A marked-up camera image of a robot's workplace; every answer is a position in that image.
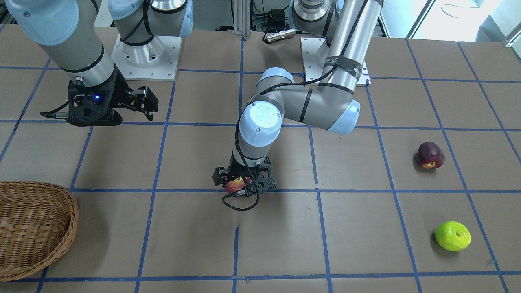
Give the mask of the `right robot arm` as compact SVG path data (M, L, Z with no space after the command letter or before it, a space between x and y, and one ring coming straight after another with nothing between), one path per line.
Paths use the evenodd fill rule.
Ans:
M140 112L148 121L158 98L147 86L134 90L94 31L99 5L94 0L7 0L6 7L24 33L69 76L67 100L41 112L51 119L85 126L122 123L117 108ZM166 52L160 37L187 37L193 28L191 0L110 0L123 52L134 66L151 66Z

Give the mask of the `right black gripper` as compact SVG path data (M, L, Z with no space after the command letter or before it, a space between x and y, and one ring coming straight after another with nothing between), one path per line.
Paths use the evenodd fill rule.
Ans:
M149 122L158 111L159 101L148 86L134 90L128 86L127 80L117 67L114 67L110 77L103 83L110 96L109 108L126 108L141 112Z

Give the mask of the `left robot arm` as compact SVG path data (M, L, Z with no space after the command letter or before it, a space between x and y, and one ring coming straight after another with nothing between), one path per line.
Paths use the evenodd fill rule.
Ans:
M232 188L229 196L249 197L272 190L268 152L283 119L348 135L361 106L354 99L362 65L383 0L293 0L292 28L322 37L319 76L296 82L287 70L266 69L236 123L228 167L214 170L214 185Z

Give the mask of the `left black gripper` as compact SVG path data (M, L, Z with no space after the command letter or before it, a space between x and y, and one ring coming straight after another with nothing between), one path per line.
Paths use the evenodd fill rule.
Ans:
M235 157L230 160L230 165L225 167L216 167L212 175L215 186L224 188L228 181L242 177L246 186L241 191L231 195L244 195L249 197L256 194L263 194L277 187L277 180L272 177L271 165L268 157L264 161L254 167L246 167L242 162L237 161Z

